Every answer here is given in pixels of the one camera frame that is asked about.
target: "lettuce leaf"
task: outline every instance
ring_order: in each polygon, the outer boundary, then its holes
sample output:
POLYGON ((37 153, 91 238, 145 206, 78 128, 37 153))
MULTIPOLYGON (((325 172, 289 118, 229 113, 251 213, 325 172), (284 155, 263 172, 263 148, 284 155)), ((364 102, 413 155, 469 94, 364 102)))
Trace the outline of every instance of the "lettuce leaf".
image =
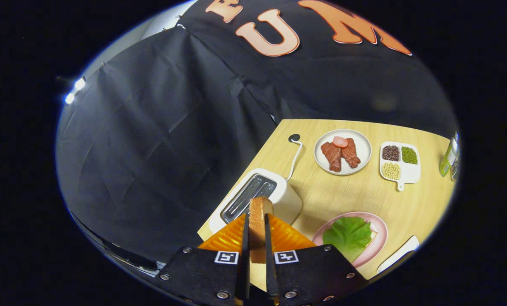
POLYGON ((323 234, 324 244, 333 244, 353 263, 370 242, 370 222, 360 217, 344 217, 333 223, 323 234))

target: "plate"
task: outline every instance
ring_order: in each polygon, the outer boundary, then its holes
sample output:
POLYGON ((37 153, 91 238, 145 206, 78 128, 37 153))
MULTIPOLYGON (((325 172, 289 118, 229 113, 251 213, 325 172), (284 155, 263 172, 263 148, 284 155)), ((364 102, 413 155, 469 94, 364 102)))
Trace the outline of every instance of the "plate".
POLYGON ((401 143, 401 142, 384 142, 380 146, 380 176, 386 180, 390 180, 393 182, 397 182, 397 190, 403 191, 405 189, 405 183, 408 184, 414 184, 417 183, 418 180, 420 180, 420 174, 422 174, 422 163, 420 162, 420 153, 418 152, 418 149, 414 147, 411 144, 407 143, 401 143), (399 148, 399 161, 386 161, 382 158, 382 151, 384 150, 384 147, 387 145, 395 145, 399 148), (403 147, 409 147, 414 150, 416 153, 416 157, 418 158, 418 164, 409 164, 403 162, 403 147), (401 178, 399 180, 394 180, 393 178, 387 178, 382 174, 382 165, 385 163, 397 163, 399 164, 399 167, 401 168, 401 178))
POLYGON ((339 215, 337 217, 334 217, 333 219, 329 220, 327 223, 325 223, 314 235, 314 238, 312 239, 312 242, 316 244, 316 246, 323 246, 323 233, 331 228, 331 225, 338 219, 342 217, 361 217, 365 219, 365 221, 370 222, 370 229, 374 230, 378 233, 376 237, 370 242, 368 246, 366 246, 366 249, 364 252, 362 252, 361 255, 352 263, 354 268, 358 268, 373 259, 375 256, 380 253, 382 248, 384 248, 384 245, 386 245, 386 241, 388 240, 388 227, 386 223, 377 215, 374 215, 369 212, 365 211, 352 211, 347 212, 343 215, 339 215))
POLYGON ((316 142, 316 146, 314 147, 314 158, 318 165, 320 165, 323 170, 335 174, 337 176, 349 176, 350 174, 354 174, 361 170, 370 160, 370 155, 372 153, 372 147, 370 147, 370 141, 366 139, 366 137, 356 130, 348 130, 346 128, 341 128, 340 130, 332 130, 331 132, 323 135, 316 142), (321 145, 326 142, 333 142, 333 138, 335 136, 341 136, 344 138, 353 138, 354 143, 356 145, 356 153, 357 157, 361 160, 361 163, 357 165, 357 168, 350 168, 350 165, 345 161, 343 157, 341 157, 341 171, 334 172, 329 170, 329 161, 323 155, 321 151, 321 145))

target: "led light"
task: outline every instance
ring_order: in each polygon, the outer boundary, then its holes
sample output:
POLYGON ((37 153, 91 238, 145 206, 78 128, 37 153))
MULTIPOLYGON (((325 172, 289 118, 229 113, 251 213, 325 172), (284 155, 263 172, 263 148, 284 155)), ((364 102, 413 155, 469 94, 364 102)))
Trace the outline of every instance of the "led light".
POLYGON ((74 95, 73 94, 68 94, 67 97, 65 98, 65 102, 67 104, 71 104, 72 102, 74 101, 74 95))
POLYGON ((85 86, 85 81, 83 78, 79 79, 75 84, 74 84, 74 87, 75 89, 83 89, 83 87, 85 86))

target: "tabletop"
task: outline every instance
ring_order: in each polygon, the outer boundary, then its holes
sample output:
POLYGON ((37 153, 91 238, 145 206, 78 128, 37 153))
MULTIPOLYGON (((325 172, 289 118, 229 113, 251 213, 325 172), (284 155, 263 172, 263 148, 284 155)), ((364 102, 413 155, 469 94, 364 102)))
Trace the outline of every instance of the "tabletop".
MULTIPOLYGON (((386 245, 377 256, 357 269, 365 279, 374 277, 378 266, 412 235, 422 244, 449 206, 455 182, 450 176, 440 175, 438 164, 450 140, 423 130, 373 122, 282 120, 230 190, 255 168, 264 168, 287 178, 299 147, 288 141, 291 134, 300 134, 300 141, 304 145, 289 180, 290 186, 303 201, 302 211, 291 224, 293 228, 312 239, 327 221, 352 211, 374 213, 386 223, 386 245), (360 132, 372 146, 372 156, 367 165, 349 176, 330 174, 314 159, 313 150, 318 139, 325 133, 340 128, 360 132), (396 182, 386 180, 380 174, 380 147, 386 141, 408 143, 418 149, 422 164, 420 180, 415 184, 405 184, 403 191, 397 190, 396 182)), ((208 220, 198 234, 203 240, 213 234, 208 220)), ((250 268, 250 282, 266 290, 265 266, 251 263, 250 268)))

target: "white wall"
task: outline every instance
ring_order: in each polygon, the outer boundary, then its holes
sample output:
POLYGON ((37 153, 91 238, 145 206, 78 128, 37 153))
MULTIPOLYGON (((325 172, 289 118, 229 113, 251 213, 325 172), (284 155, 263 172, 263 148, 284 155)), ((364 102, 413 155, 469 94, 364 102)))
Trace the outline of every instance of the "white wall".
POLYGON ((159 33, 164 28, 169 29, 176 25, 178 18, 176 16, 184 14, 184 12, 192 6, 197 0, 190 0, 184 2, 172 8, 169 8, 163 12, 160 12, 143 23, 137 25, 121 37, 118 37, 116 41, 106 47, 91 63, 85 68, 78 78, 84 76, 86 79, 89 78, 98 68, 102 66, 102 62, 108 62, 111 58, 116 56, 127 47, 137 43, 146 37, 150 37, 156 33, 159 33))
POLYGON ((159 33, 162 29, 170 29, 174 27, 178 21, 178 18, 176 18, 176 16, 183 15, 184 12, 186 12, 187 9, 190 8, 195 2, 197 2, 197 0, 184 2, 182 4, 174 6, 173 8, 169 8, 168 10, 155 16, 151 25, 148 27, 148 29, 146 29, 146 32, 144 33, 142 39, 159 33))

